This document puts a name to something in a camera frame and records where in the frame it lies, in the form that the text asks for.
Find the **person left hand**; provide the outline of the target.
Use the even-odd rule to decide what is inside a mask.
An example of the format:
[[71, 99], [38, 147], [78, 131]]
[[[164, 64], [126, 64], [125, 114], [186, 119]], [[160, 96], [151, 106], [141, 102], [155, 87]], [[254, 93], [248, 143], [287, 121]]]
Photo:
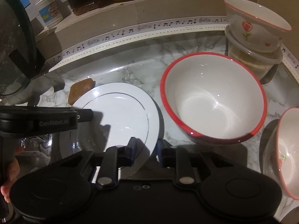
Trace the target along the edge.
[[18, 163], [16, 157], [13, 157], [12, 162], [8, 166], [7, 180], [1, 186], [1, 194], [7, 203], [11, 202], [10, 201], [10, 189], [11, 189], [12, 185], [16, 182], [17, 176], [19, 173], [20, 173], [19, 163]]

